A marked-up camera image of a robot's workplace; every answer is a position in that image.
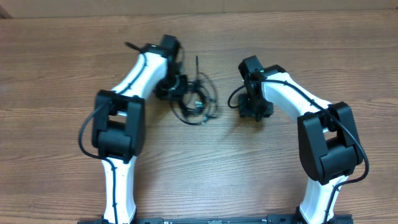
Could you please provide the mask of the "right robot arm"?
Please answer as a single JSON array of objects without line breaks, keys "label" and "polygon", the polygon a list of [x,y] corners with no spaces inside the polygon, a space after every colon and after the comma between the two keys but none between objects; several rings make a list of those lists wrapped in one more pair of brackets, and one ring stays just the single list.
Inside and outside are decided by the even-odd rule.
[{"label": "right robot arm", "polygon": [[270,117],[274,106],[297,121],[298,151],[308,176],[305,196],[292,215],[266,216],[265,223],[353,223],[334,213],[344,185],[362,181],[369,160],[360,144],[351,108],[322,100],[293,81],[280,65],[263,67],[253,55],[238,65],[245,94],[238,97],[240,117]]}]

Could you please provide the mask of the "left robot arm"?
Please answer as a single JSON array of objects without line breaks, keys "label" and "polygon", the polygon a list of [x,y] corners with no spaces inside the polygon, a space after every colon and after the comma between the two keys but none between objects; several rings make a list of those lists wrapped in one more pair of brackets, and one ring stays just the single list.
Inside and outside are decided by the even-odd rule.
[{"label": "left robot arm", "polygon": [[112,90],[101,90],[89,120],[91,143],[98,150],[105,174],[106,208],[100,223],[133,223],[134,168],[146,136],[146,100],[181,100],[187,93],[187,77],[179,71],[177,56],[182,48],[175,36],[164,35],[160,44],[142,48],[125,79]]}]

